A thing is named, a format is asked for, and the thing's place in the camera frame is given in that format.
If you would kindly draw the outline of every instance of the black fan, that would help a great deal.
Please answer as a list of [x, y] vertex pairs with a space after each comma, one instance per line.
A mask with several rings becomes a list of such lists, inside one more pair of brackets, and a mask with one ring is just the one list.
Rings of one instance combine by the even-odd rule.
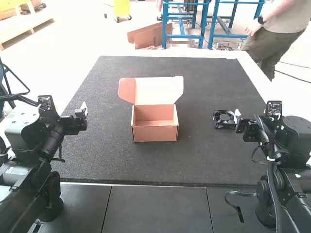
[[213, 115], [215, 129], [234, 130], [234, 113], [227, 110], [214, 110]]

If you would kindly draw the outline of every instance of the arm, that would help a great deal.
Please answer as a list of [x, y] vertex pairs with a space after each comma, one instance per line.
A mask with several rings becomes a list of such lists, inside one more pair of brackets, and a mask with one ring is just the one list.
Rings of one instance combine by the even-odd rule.
[[277, 16], [279, 13], [290, 8], [294, 2], [295, 0], [275, 0], [268, 12], [262, 15], [263, 21], [267, 22], [273, 16]]
[[[271, 8], [262, 15], [263, 21], [267, 22], [268, 20], [270, 20], [273, 16], [277, 16], [278, 14], [280, 14], [281, 12], [285, 11], [286, 9], [288, 9], [289, 7], [291, 7], [293, 5], [295, 0], [275, 0], [272, 3]], [[245, 28], [246, 33], [249, 36], [254, 36], [255, 33], [262, 27], [263, 25], [258, 23], [257, 19], [254, 19], [250, 25], [248, 25]]]

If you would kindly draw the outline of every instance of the wristwatch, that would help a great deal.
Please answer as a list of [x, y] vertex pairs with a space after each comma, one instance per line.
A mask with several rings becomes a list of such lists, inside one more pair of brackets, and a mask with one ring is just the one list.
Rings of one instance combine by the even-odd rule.
[[263, 17], [262, 17], [262, 16], [259, 16], [259, 17], [257, 18], [257, 21], [258, 21], [258, 23], [260, 23], [261, 25], [263, 25], [263, 24], [266, 23], [265, 21], [263, 21]]

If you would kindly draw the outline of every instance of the flattened cardboard box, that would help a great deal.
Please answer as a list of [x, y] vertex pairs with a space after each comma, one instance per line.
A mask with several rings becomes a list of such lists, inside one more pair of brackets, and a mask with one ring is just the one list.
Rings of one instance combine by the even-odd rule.
[[119, 97], [133, 104], [134, 142], [177, 141], [179, 124], [175, 102], [183, 92], [182, 76], [119, 80]]
[[[127, 33], [128, 42], [135, 44], [136, 49], [143, 49], [148, 46], [162, 45], [163, 22], [156, 23], [144, 28]], [[173, 33], [173, 24], [166, 25], [166, 34]]]

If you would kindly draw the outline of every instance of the blue metal stand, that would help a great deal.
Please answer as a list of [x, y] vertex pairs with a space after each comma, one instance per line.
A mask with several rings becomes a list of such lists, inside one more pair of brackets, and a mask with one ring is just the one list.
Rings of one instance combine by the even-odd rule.
[[[188, 38], [188, 39], [199, 39], [199, 48], [201, 49], [203, 46], [204, 40], [204, 30], [201, 30], [200, 35], [186, 35], [184, 29], [183, 20], [191, 20], [192, 21], [192, 28], [195, 28], [196, 24], [196, 14], [198, 5], [203, 5], [203, 12], [201, 20], [201, 28], [205, 29], [207, 23], [207, 10], [208, 10], [209, 0], [204, 0], [203, 3], [198, 3], [198, 0], [195, 0], [194, 3], [182, 3], [182, 2], [169, 2], [169, 0], [164, 0], [163, 2], [163, 37], [162, 37], [162, 47], [166, 48], [166, 39], [167, 38]], [[169, 5], [177, 5], [178, 13], [169, 13]], [[181, 5], [194, 5], [194, 12], [182, 12], [180, 6]], [[166, 34], [166, 24], [169, 19], [178, 19], [179, 27], [180, 27], [180, 34]]]
[[[219, 4], [220, 3], [231, 3], [234, 4], [233, 6], [233, 10], [232, 10], [232, 14], [231, 16], [218, 16], [218, 8], [219, 8]], [[202, 14], [202, 20], [205, 18], [211, 18], [212, 19], [212, 23], [211, 23], [211, 28], [210, 28], [210, 34], [209, 34], [209, 40], [208, 40], [208, 47], [209, 49], [212, 48], [212, 44], [213, 44], [213, 40], [214, 38], [239, 38], [239, 39], [246, 39], [248, 36], [244, 35], [244, 34], [233, 34], [231, 33], [231, 28], [233, 25], [233, 20], [235, 17], [235, 13], [237, 10], [237, 6], [238, 4], [257, 4], [257, 9], [254, 15], [254, 18], [258, 18], [262, 9], [263, 4], [265, 3], [265, 0], [259, 0], [257, 2], [253, 2], [253, 1], [239, 1], [239, 0], [235, 0], [235, 1], [227, 1], [227, 0], [216, 0], [215, 2], [215, 8], [214, 8], [214, 13], [213, 16], [205, 16], [204, 14]], [[229, 27], [226, 26], [225, 22], [223, 21], [223, 19], [230, 19], [230, 23], [229, 23]], [[215, 34], [215, 26], [216, 26], [216, 21], [218, 21], [218, 23], [220, 24], [220, 26], [222, 27], [223, 31], [225, 32], [225, 34]]]

